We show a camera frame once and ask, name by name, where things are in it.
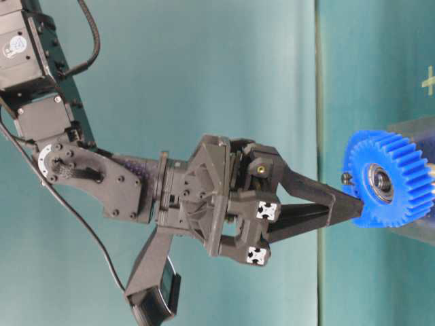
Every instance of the teal curtain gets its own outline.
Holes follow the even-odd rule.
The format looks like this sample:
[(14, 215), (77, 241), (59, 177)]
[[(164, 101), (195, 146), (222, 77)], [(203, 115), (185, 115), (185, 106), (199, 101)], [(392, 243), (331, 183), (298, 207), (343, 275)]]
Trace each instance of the teal curtain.
[[(87, 59), (92, 40), (76, 1), (41, 4), (69, 64)], [(99, 147), (188, 159), (204, 133), (249, 137), (316, 178), (313, 1), (88, 5), (102, 50), (76, 82)], [(0, 325), (135, 325), (87, 233), (0, 144)], [(92, 198), (60, 190), (95, 227), (125, 282), (153, 225), (104, 219)], [(169, 325), (316, 325), (316, 246), (315, 232), (274, 244), (269, 265), (252, 268), (176, 238), (171, 256), (183, 280)]]

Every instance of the gear teeth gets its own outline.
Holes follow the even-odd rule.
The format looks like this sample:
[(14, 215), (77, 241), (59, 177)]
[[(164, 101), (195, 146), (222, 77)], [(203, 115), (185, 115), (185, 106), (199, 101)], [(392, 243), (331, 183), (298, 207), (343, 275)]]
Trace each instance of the gear teeth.
[(406, 146), (394, 149), (391, 151), (391, 158), (395, 160), (397, 158), (401, 158), (402, 156), (405, 156), (406, 154), (410, 154), (413, 151), (415, 151), (415, 147), (416, 147), (415, 144), (411, 143)]
[(429, 175), (430, 169), (426, 168), (424, 165), (422, 165), (423, 168), (418, 168), (414, 171), (412, 171), (412, 173), (403, 173), (403, 176), (406, 178), (407, 183), (411, 182), (412, 180), (415, 180), (417, 178), (420, 178), (424, 175)]
[(405, 177), (409, 177), (412, 175), (416, 175), (418, 173), (427, 173), (426, 172), (426, 163), (428, 161), (426, 159), (423, 160), (419, 160), (417, 162), (408, 164), (404, 169), (403, 169), (403, 175)]
[(421, 187), (423, 185), (431, 184), (434, 181), (434, 178), (432, 178), (428, 172), (423, 173), (422, 175), (419, 175), (416, 178), (413, 178), (411, 180), (408, 180), (406, 182), (407, 185), (412, 187), (413, 189)]
[(394, 133), (392, 132), (382, 132), (381, 134), (374, 136), (373, 138), (371, 138), (371, 140), (375, 143), (377, 143), (378, 141), (382, 141), (386, 138), (389, 138), (391, 135), (393, 135)]
[(400, 136), (399, 134), (393, 134), (389, 137), (384, 138), (381, 141), (377, 141), (376, 144), (379, 146), (379, 148), (383, 148), (391, 143), (395, 143), (396, 141), (399, 141), (403, 139), (402, 136)]
[(402, 156), (401, 158), (398, 158), (396, 161), (398, 163), (398, 167), (403, 168), (408, 164), (411, 164), (419, 160), (420, 157), (421, 157), (421, 151), (414, 151), (410, 154), (406, 154), (405, 156)]
[(433, 206), (434, 206), (434, 203), (432, 201), (430, 201), (430, 202), (425, 202), (425, 203), (423, 203), (419, 206), (413, 207), (413, 208), (408, 208), (407, 211), (410, 215), (412, 215), (412, 214), (417, 214), (417, 213), (424, 211), (424, 210), (428, 210)]
[(398, 139), (397, 141), (394, 141), (393, 143), (386, 145), (385, 150), (387, 153), (390, 153), (395, 149), (403, 148), (404, 146), (408, 145), (408, 143), (409, 143), (409, 139), (407, 138)]
[(425, 217), (430, 212), (430, 209), (422, 210), (420, 212), (417, 212), (412, 215), (406, 215), (407, 219), (410, 219), (411, 221), (415, 221), (416, 219), (421, 219), (422, 217)]
[(420, 205), (425, 200), (431, 200), (434, 198), (432, 193), (433, 191), (434, 186), (431, 183), (422, 187), (418, 187), (417, 189), (413, 189), (409, 192), (409, 197), (411, 198), (409, 202), (412, 205)]

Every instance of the plus sign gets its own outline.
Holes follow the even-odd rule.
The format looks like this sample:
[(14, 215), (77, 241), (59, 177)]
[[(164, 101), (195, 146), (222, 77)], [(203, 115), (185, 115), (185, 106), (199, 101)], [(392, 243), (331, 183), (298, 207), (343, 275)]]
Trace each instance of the plus sign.
[(434, 85), (435, 85), (435, 77), (434, 77), (434, 68), (432, 66), (429, 67), (429, 77), (421, 83), (421, 87), (429, 88), (429, 96), (434, 94)]

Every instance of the blue gear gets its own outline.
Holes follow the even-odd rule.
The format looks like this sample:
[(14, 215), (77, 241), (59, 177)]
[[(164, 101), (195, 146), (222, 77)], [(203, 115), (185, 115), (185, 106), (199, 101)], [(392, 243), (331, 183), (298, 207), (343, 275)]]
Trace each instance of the blue gear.
[[(353, 222), (361, 228), (400, 227), (424, 217), (434, 205), (434, 178), (421, 151), (400, 134), (385, 131), (359, 131), (347, 145), (343, 172), (353, 185), (343, 191), (364, 202), (361, 217)], [(382, 201), (370, 186), (371, 164), (382, 167), (393, 185), (391, 202)]]

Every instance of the white label sticker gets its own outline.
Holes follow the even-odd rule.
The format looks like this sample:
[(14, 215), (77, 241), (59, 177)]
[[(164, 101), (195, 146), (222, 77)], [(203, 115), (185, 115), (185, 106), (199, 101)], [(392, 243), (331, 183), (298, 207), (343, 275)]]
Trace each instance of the white label sticker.
[(23, 36), (17, 35), (3, 46), (3, 55), (8, 59), (13, 59), (17, 54), (23, 53), (26, 49), (27, 40)]

